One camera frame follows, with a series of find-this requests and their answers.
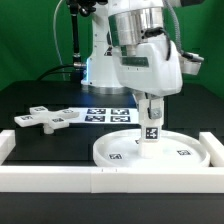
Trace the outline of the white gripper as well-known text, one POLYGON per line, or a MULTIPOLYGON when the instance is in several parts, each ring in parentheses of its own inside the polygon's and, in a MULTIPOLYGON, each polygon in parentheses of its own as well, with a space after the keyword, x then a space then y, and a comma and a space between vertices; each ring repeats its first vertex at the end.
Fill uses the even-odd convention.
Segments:
MULTIPOLYGON (((122 56, 119 48, 113 49, 116 76, 122 86, 158 97, 176 94, 181 90, 183 81, 179 54, 173 42, 169 59, 164 37, 139 44, 135 51, 135 56, 122 56)), ((150 99, 150 118, 160 119, 162 115, 163 99, 150 99)))

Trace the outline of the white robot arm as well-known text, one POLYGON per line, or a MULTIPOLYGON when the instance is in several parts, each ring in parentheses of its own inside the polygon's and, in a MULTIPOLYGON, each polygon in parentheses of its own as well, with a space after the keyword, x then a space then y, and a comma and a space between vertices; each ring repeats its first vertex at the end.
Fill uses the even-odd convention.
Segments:
POLYGON ((196 74, 203 59, 182 49, 174 9, 204 0, 90 0, 93 51, 83 86, 98 93, 133 91, 139 114, 163 115, 163 98, 178 93, 184 73, 196 74))

